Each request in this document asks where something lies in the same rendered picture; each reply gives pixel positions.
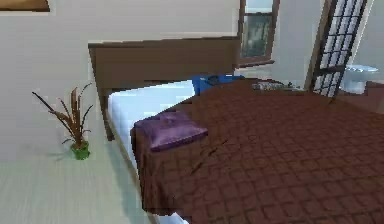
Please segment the purple pillow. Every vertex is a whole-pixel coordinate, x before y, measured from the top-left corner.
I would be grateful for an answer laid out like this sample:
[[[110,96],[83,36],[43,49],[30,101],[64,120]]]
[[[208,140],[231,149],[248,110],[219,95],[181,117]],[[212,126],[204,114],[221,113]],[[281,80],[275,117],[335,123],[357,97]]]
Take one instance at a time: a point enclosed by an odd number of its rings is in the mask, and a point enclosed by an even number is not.
[[[137,121],[134,127],[144,133],[154,152],[184,145],[208,134],[207,128],[199,126],[182,111],[162,112]]]

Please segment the blue pillow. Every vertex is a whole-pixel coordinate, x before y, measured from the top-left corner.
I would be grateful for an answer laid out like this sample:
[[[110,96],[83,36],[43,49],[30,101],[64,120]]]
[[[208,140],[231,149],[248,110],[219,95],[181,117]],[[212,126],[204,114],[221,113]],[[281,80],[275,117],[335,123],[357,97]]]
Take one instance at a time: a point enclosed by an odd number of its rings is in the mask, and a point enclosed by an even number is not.
[[[244,79],[243,75],[197,75],[192,77],[192,84],[196,95],[201,92],[224,83],[230,83],[235,80]]]

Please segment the grey patterned object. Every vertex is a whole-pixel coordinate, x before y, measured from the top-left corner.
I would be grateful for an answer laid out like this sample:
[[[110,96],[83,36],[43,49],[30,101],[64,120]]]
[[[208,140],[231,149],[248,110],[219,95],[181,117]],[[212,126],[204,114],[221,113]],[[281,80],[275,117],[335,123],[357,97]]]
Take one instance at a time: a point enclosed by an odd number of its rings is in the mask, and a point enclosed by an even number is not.
[[[252,88],[254,90],[260,90],[260,91],[275,91],[275,90],[291,90],[292,86],[284,85],[281,83],[274,83],[274,82],[257,82],[252,85]]]

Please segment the brown bed with quilted cover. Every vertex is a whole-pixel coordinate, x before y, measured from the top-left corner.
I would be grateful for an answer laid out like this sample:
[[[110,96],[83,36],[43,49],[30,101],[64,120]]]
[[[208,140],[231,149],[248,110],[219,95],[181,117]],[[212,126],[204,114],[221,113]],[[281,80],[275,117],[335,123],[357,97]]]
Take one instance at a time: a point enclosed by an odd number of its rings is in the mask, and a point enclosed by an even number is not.
[[[133,148],[142,207],[189,224],[384,224],[384,115],[299,91],[256,91],[240,79],[200,95],[181,83],[230,74],[232,37],[93,44],[109,138]],[[179,110],[205,127],[162,152],[134,127],[118,132],[111,98],[145,90],[134,120]]]

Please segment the brown framed window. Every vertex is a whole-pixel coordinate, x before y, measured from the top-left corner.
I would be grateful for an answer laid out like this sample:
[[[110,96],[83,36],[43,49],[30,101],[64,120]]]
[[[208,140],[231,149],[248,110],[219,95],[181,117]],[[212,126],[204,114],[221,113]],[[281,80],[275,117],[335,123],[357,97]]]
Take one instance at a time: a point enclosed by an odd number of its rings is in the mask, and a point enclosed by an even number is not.
[[[272,64],[272,47],[280,0],[240,0],[240,68]]]

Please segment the brown plant in green pot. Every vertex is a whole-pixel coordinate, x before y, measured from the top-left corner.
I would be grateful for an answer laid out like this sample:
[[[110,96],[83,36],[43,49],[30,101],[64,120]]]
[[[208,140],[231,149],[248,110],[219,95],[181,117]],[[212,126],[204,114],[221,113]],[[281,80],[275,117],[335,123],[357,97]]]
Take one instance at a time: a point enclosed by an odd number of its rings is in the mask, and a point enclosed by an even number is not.
[[[60,99],[61,106],[64,108],[63,112],[56,111],[39,94],[33,92],[33,95],[47,107],[48,112],[54,115],[68,131],[69,137],[63,141],[63,144],[71,142],[70,150],[76,160],[85,160],[91,154],[89,142],[85,139],[84,134],[89,132],[89,129],[85,128],[85,121],[93,106],[90,105],[84,113],[81,112],[82,95],[88,86],[90,86],[90,83],[86,84],[80,93],[77,93],[77,87],[71,91],[70,106],[67,106]]]

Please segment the dark lattice glass door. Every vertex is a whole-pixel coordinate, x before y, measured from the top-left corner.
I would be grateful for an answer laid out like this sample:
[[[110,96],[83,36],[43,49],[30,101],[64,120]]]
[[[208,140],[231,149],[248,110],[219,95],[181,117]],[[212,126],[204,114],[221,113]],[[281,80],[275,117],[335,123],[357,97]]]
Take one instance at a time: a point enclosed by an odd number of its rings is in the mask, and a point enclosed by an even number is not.
[[[367,0],[324,0],[304,88],[335,99]]]

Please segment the white toilet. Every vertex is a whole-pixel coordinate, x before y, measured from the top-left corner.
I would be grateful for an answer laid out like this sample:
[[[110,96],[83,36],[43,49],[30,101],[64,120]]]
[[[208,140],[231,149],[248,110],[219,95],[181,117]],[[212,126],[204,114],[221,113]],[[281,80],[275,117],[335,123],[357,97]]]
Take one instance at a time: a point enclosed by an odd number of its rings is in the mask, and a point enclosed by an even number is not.
[[[340,84],[340,89],[352,94],[363,94],[366,83],[375,73],[377,68],[366,65],[347,65]]]

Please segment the brown framed wall picture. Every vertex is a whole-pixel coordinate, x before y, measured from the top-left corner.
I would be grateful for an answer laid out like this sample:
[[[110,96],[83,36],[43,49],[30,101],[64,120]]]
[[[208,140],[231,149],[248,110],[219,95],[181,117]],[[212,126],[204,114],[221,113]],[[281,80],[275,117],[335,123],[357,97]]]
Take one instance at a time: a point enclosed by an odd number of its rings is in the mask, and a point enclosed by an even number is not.
[[[0,0],[0,11],[49,12],[48,0]]]

